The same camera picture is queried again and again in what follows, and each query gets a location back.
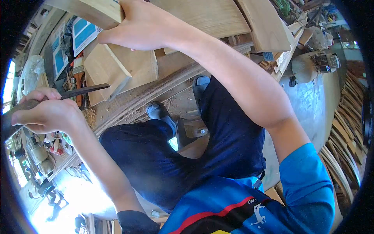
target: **hand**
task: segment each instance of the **hand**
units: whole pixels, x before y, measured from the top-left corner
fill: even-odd
[[[23,97],[19,103],[30,99],[41,101],[44,96],[49,100],[41,102],[31,110],[15,112],[12,115],[12,126],[23,125],[36,134],[62,131],[71,136],[77,128],[86,124],[77,104],[70,99],[60,100],[61,95],[56,89],[38,87]]]
[[[198,29],[143,0],[122,0],[125,19],[115,28],[97,36],[100,44],[117,44],[132,50],[178,49]]]

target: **dark blue pants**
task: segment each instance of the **dark blue pants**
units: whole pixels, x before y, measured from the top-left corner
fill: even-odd
[[[114,126],[100,136],[131,185],[167,213],[211,176],[239,179],[257,176],[266,168],[262,155],[265,130],[246,116],[213,76],[199,104],[210,133],[199,159],[175,152],[167,143],[171,127],[157,119]]]

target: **knee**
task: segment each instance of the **knee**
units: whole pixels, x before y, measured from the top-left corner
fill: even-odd
[[[102,146],[105,148],[108,145],[111,145],[114,143],[114,140],[117,139],[116,135],[118,132],[118,127],[110,127],[106,129],[99,137],[99,142],[102,144]]]

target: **blue sleeve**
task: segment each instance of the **blue sleeve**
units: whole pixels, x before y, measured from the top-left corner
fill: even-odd
[[[312,143],[303,145],[279,166],[287,210],[308,233],[328,233],[334,220],[334,190]]]
[[[123,234],[157,234],[160,231],[160,225],[143,212],[125,210],[118,212],[117,217]]]

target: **paper sign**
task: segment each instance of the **paper sign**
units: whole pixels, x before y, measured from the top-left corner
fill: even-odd
[[[76,18],[73,22],[73,51],[74,57],[93,41],[102,29],[92,23]]]
[[[64,35],[65,24],[61,24],[60,27],[56,30],[54,36],[52,37],[52,51],[53,51],[53,68],[55,79],[61,75],[62,71],[68,65],[69,60],[66,54],[63,53],[60,47],[60,40]]]

